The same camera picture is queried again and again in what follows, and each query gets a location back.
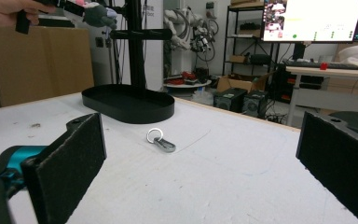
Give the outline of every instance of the black shelving unit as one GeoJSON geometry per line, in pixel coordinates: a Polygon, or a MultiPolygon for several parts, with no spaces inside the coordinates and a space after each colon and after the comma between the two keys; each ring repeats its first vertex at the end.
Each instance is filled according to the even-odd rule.
{"type": "MultiPolygon", "coordinates": [[[[229,66],[231,67],[231,72],[234,70],[234,66],[237,64],[243,64],[243,63],[234,63],[231,62],[230,60],[227,59],[227,52],[229,50],[231,50],[232,54],[234,55],[236,53],[236,48],[237,48],[237,44],[238,41],[250,41],[250,46],[247,47],[246,49],[244,49],[242,51],[242,53],[247,52],[248,50],[252,50],[253,54],[256,54],[256,50],[257,48],[262,49],[263,52],[266,55],[269,55],[270,58],[273,58],[273,53],[274,53],[274,47],[275,45],[277,45],[277,48],[275,50],[275,57],[274,60],[276,62],[277,58],[278,58],[278,53],[279,53],[279,44],[274,44],[274,43],[264,43],[259,37],[244,37],[244,36],[233,36],[232,34],[228,33],[229,30],[229,25],[230,25],[230,15],[231,13],[235,13],[235,27],[234,27],[234,35],[238,35],[238,27],[239,27],[239,16],[241,13],[246,13],[249,11],[260,11],[260,20],[262,20],[262,13],[263,13],[263,6],[256,6],[256,7],[231,7],[228,6],[227,7],[227,20],[226,20],[226,35],[225,35],[225,50],[224,50],[224,55],[223,55],[223,71],[222,71],[222,75],[225,74],[226,71],[226,66],[229,64],[229,66]],[[229,39],[233,39],[233,45],[232,47],[229,47],[227,45],[227,42],[229,39]],[[266,52],[263,48],[263,45],[269,45],[269,52],[266,52]]],[[[250,65],[252,66],[252,74],[254,73],[254,69],[255,66],[254,64],[251,63],[246,63],[246,65],[250,65]]],[[[271,70],[271,66],[273,65],[272,60],[269,61],[269,63],[264,64],[267,66],[267,72],[269,72],[271,70]]]]}

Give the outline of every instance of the metal clip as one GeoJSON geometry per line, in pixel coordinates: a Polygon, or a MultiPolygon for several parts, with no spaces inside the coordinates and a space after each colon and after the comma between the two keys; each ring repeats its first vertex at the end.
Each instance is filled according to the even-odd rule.
{"type": "Polygon", "coordinates": [[[173,143],[171,143],[171,142],[169,142],[169,141],[163,139],[162,136],[163,136],[162,130],[161,130],[161,129],[158,129],[158,128],[154,128],[154,129],[149,130],[149,132],[147,133],[146,138],[147,138],[147,141],[148,141],[149,143],[152,143],[152,144],[157,145],[159,148],[161,148],[161,150],[163,150],[163,151],[165,151],[165,152],[174,152],[174,151],[176,150],[176,146],[175,146],[173,143]],[[155,137],[155,138],[153,139],[153,141],[152,141],[152,140],[150,140],[149,135],[150,135],[153,131],[158,131],[158,132],[160,132],[161,136],[160,136],[160,137],[155,137]]]}

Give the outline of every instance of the white desk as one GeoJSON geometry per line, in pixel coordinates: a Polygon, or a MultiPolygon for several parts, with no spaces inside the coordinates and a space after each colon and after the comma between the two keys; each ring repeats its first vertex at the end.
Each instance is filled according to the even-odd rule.
{"type": "Polygon", "coordinates": [[[328,68],[327,70],[320,70],[319,68],[286,67],[286,71],[291,72],[293,75],[296,75],[296,83],[293,87],[292,99],[290,101],[289,113],[287,116],[287,125],[292,125],[296,105],[339,111],[358,111],[358,95],[343,92],[299,88],[301,76],[358,79],[358,70],[342,70],[328,68]]]}
{"type": "MultiPolygon", "coordinates": [[[[49,145],[93,112],[80,94],[2,108],[0,153],[49,145]]],[[[68,223],[358,223],[296,158],[297,129],[177,99],[170,119],[103,116],[103,132],[107,159],[68,223]],[[146,141],[154,127],[174,153],[146,141]]],[[[36,223],[28,192],[10,206],[17,223],[36,223]]]]}

